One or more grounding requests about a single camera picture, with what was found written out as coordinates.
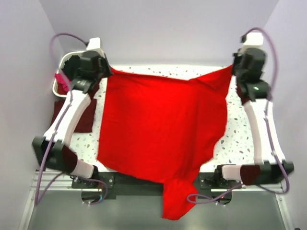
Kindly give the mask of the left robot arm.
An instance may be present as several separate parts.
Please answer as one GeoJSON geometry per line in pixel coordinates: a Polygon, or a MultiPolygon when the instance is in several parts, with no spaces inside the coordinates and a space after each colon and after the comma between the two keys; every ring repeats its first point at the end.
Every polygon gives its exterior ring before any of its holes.
{"type": "Polygon", "coordinates": [[[89,179],[95,173],[94,166],[78,159],[69,146],[81,116],[90,105],[89,92],[112,72],[101,48],[87,49],[79,57],[80,65],[69,83],[69,91],[59,114],[42,137],[33,139],[32,146],[42,170],[49,168],[89,179]]]}

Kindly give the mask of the bright red t-shirt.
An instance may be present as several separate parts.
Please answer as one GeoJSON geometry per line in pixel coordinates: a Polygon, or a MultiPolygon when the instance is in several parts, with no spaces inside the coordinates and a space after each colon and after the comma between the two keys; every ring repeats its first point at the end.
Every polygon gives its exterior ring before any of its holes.
{"type": "Polygon", "coordinates": [[[113,70],[107,80],[97,160],[163,185],[163,218],[194,207],[187,196],[227,123],[232,67],[189,80],[113,70]]]}

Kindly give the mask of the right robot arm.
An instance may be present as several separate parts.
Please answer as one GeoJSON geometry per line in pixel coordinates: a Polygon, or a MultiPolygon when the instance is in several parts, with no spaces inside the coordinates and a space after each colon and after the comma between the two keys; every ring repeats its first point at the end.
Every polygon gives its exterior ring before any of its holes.
{"type": "Polygon", "coordinates": [[[286,161],[281,150],[269,101],[270,85],[261,79],[266,53],[257,47],[241,48],[234,53],[232,74],[236,92],[248,116],[254,146],[254,163],[218,165],[214,178],[263,187],[286,181],[294,164],[286,161]]]}

